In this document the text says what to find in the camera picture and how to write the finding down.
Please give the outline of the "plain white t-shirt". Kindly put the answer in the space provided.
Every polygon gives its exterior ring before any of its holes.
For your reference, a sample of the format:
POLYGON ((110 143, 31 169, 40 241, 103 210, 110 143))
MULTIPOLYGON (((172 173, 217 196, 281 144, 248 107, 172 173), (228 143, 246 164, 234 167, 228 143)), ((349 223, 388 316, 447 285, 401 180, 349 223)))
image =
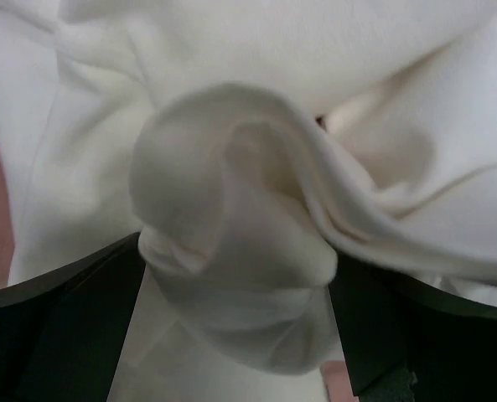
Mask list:
POLYGON ((497 307, 497 1, 0 1, 17 285, 138 233, 111 401, 325 401, 345 257, 497 307))

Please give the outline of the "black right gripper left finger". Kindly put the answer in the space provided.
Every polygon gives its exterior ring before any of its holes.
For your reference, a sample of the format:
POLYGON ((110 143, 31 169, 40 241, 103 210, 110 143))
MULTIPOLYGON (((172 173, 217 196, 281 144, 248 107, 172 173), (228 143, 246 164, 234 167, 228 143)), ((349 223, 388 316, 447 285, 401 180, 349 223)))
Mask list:
POLYGON ((145 263, 131 234, 0 290, 0 401, 105 401, 145 263))

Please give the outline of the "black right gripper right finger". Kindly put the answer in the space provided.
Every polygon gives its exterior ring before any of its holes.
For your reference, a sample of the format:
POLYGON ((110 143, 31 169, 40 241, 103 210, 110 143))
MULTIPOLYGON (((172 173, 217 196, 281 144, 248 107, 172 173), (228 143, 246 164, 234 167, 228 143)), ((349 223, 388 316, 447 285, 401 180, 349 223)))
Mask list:
POLYGON ((329 296, 361 401, 497 401, 497 307, 338 253, 329 296))

